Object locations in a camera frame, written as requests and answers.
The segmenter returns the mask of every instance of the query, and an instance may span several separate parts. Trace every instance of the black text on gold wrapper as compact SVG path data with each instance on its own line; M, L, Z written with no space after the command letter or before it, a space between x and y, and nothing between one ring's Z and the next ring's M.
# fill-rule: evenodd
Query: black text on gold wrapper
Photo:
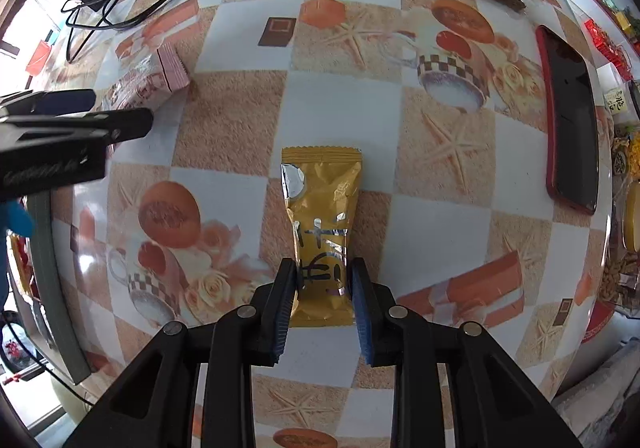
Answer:
M357 149L282 149L282 189L303 284L292 327L353 323L346 263L361 171Z

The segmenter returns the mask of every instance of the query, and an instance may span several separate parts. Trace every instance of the gold foil packet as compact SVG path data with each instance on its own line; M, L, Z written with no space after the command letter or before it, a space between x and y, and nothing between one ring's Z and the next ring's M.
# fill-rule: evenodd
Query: gold foil packet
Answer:
M301 281L289 325L351 325L347 246L358 202L362 153L344 147L290 147L282 149L281 168Z

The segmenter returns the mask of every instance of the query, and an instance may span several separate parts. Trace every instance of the checkered tablecloth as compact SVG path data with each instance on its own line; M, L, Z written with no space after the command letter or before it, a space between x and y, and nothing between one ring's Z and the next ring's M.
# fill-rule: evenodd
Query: checkered tablecloth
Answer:
M125 0L112 19L154 1ZM230 280L265 269L273 274L283 256L293 256L281 149L343 145L364 156L351 252L364 256L372 276L396 297L518 252L524 309L490 332L545 396L555 394L602 274L610 159L602 139L593 217L547 195L546 105L536 83L534 28L545 24L580 51L597 86L589 48L566 0L525 0L526 16L490 0L458 0L482 14L496 42L516 43L521 57L493 63L480 80L460 55L443 52L447 68L476 85L487 82L484 107L464 114L427 94L415 68L380 53L384 31L435 1L171 0L141 27L101 32L71 66L63 63L60 37L45 67L49 87L92 87L100 96L162 42L173 43L191 77L188 92L158 111L146 138L116 149L104 180L53 194L56 257L76 333L85 350L109 361L109 370L85 382L90 391L100 395L158 330L137 313L105 262L110 248L142 233L138 204L149 186L164 180L185 186L203 227L213 230L209 260L174 250L187 284L212 265ZM397 46L391 51L401 54ZM491 56L507 56L494 48ZM511 66L533 73L518 77ZM594 94L602 119L602 96ZM95 218L95 247L74 253L70 229L81 227L83 209ZM92 256L90 269L79 268L78 255ZM585 276L591 285L578 305L573 299ZM178 318L196 325L183 301L180 309ZM340 446L384 446L392 382L388 370L363 364L354 327L291 330L281 363L255 371L258 443L272 446L275 431L299 427L325 431Z

